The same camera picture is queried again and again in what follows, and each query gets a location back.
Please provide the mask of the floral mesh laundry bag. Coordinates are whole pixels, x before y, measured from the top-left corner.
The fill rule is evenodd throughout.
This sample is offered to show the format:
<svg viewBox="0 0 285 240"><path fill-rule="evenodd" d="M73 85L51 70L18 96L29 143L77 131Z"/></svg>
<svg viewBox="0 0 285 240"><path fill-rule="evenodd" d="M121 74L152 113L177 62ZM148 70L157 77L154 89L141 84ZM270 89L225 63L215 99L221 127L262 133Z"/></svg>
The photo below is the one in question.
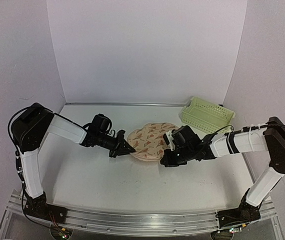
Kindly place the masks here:
<svg viewBox="0 0 285 240"><path fill-rule="evenodd" d="M141 161L158 162L169 149L163 135L178 127L172 123L147 123L142 128L135 129L127 137L127 142L135 149L131 155Z"/></svg>

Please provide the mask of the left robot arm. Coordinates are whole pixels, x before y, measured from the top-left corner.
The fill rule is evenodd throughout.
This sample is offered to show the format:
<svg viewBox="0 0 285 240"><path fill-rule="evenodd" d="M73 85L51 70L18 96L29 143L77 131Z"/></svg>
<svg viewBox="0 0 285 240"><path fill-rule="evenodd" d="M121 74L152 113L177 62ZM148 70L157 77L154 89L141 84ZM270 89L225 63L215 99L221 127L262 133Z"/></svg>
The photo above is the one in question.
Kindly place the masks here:
<svg viewBox="0 0 285 240"><path fill-rule="evenodd" d="M22 212L28 218L36 218L63 224L68 210L49 204L44 191L39 154L48 134L70 140L85 148L99 146L109 151L109 157L126 156L135 149L125 140L125 130L112 129L112 121L97 114L85 125L44 107L38 102L16 112L9 120L7 132L15 147L15 166L22 183Z"/></svg>

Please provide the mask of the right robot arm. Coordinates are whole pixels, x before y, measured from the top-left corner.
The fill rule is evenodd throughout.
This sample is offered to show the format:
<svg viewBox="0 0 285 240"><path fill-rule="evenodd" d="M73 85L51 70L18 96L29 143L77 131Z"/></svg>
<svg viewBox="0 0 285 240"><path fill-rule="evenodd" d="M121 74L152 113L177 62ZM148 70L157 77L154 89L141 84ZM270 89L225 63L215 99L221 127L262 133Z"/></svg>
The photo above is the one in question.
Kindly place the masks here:
<svg viewBox="0 0 285 240"><path fill-rule="evenodd" d="M252 124L226 133L219 129L204 137L184 125L165 133L163 138L169 148L164 151L160 163L166 168L233 155L265 157L265 169L244 193L239 205L216 213L221 230L260 220L263 201L285 176L285 124L276 116L264 124Z"/></svg>

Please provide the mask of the pale green perforated basket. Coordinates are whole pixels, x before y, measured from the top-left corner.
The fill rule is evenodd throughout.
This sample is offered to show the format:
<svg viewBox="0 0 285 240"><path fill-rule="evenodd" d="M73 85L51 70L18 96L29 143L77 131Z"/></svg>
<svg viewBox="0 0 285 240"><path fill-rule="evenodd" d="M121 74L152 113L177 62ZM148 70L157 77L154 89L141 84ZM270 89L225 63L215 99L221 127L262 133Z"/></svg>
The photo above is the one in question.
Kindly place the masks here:
<svg viewBox="0 0 285 240"><path fill-rule="evenodd" d="M220 133L230 132L232 128L225 126L229 125L235 116L234 111L196 96L192 97L179 113L183 123L207 134L223 127Z"/></svg>

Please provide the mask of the back edge aluminium strip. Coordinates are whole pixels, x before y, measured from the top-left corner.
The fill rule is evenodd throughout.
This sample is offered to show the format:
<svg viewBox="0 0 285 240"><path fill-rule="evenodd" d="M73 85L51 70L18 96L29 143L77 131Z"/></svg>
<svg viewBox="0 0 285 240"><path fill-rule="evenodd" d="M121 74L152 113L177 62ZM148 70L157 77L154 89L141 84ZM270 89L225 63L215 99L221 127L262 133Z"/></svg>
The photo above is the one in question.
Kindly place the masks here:
<svg viewBox="0 0 285 240"><path fill-rule="evenodd" d="M189 103L147 103L147 102L66 102L65 106L140 106L140 107L184 107Z"/></svg>

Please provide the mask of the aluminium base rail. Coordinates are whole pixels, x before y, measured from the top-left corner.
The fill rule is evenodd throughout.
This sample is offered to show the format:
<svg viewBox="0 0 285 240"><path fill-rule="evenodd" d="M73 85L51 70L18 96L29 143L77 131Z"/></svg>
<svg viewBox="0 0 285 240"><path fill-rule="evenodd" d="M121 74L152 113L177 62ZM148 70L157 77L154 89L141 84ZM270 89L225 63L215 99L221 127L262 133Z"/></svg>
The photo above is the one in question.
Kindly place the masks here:
<svg viewBox="0 0 285 240"><path fill-rule="evenodd" d="M284 239L279 218L270 197L263 200L259 209L259 219L251 222L236 222L225 209L168 212L107 211L51 201L48 205L53 207L54 219L42 219L30 215L29 211L23 212L22 203L26 202L22 193L12 192L0 223L0 240L5 238L14 214L24 217L28 223L38 227L58 224L67 229L115 236L173 237L224 230L238 234L253 229L256 234L269 232L268 239Z"/></svg>

